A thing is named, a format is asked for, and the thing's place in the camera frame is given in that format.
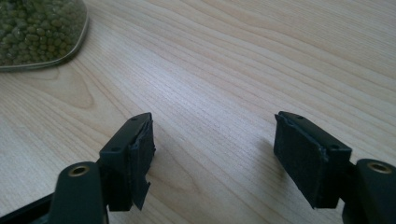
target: transparent container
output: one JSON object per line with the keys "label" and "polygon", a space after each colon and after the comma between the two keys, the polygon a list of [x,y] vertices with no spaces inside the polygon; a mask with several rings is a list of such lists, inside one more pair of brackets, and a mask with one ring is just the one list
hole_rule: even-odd
{"label": "transparent container", "polygon": [[87,26],[82,0],[0,0],[0,71],[70,60]]}

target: brass insert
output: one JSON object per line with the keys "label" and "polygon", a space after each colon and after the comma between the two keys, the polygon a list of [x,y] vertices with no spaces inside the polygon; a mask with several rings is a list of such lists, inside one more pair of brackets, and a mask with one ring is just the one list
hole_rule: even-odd
{"label": "brass insert", "polygon": [[372,169],[376,172],[379,172],[381,174],[384,174],[384,175],[390,175],[392,173],[392,170],[386,164],[383,164],[380,162],[371,161],[371,162],[367,163],[367,166],[370,169]]}
{"label": "brass insert", "polygon": [[86,165],[76,166],[69,171],[69,175],[72,177],[85,175],[90,171],[90,167]]}

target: green beads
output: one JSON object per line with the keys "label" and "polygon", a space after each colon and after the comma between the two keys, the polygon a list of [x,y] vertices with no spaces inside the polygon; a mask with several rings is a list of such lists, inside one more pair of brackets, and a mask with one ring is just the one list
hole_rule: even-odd
{"label": "green beads", "polygon": [[78,43],[86,16],[77,0],[1,0],[0,67],[61,59]]}

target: table surface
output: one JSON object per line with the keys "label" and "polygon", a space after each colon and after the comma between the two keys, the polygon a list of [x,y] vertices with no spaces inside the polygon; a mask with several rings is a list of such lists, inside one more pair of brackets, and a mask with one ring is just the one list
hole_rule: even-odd
{"label": "table surface", "polygon": [[393,0],[86,0],[71,62],[0,74],[0,216],[54,191],[130,117],[151,112],[143,210],[111,223],[342,223],[273,153],[278,111],[396,164]]}

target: black mount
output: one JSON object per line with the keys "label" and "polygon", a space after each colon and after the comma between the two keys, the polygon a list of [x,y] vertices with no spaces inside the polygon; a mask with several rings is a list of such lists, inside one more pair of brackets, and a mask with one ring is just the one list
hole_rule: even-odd
{"label": "black mount", "polygon": [[128,119],[100,151],[98,162],[65,168],[55,192],[0,218],[1,224],[103,224],[107,209],[142,209],[149,190],[145,176],[155,146],[150,113]]}
{"label": "black mount", "polygon": [[274,152],[313,208],[345,202],[350,224],[396,223],[396,168],[376,160],[349,159],[352,149],[310,120],[288,112],[276,115]]}

